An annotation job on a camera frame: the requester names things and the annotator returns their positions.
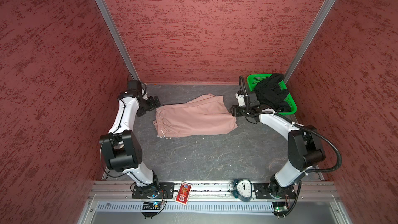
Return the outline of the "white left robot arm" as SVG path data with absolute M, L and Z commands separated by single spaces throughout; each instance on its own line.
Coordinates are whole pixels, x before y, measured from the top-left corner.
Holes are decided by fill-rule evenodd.
M 155 172 L 144 164 L 141 145 L 133 133 L 135 118 L 150 104 L 137 90 L 122 92 L 118 101 L 115 122 L 99 139 L 100 158 L 104 159 L 109 172 L 115 171 L 120 173 L 119 177 L 127 175 L 134 180 L 138 195 L 155 199 L 163 190 Z

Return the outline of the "pink shorts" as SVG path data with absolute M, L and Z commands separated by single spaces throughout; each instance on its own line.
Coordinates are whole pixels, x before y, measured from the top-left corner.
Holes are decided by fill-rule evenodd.
M 159 107 L 153 124 L 157 136 L 165 139 L 228 134 L 237 128 L 236 117 L 227 110 L 224 97 L 211 93 L 184 104 Z

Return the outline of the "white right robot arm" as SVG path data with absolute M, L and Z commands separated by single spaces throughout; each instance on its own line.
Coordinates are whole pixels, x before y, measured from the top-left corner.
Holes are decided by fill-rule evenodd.
M 316 131 L 311 125 L 296 124 L 272 109 L 256 113 L 252 110 L 248 111 L 243 106 L 233 105 L 230 108 L 230 113 L 235 117 L 252 117 L 259 120 L 287 140 L 288 161 L 281 170 L 271 177 L 268 185 L 267 191 L 274 199 L 286 195 L 293 185 L 301 182 L 302 178 L 308 174 L 309 169 L 313 169 L 325 159 L 321 139 L 310 133 L 310 131 Z

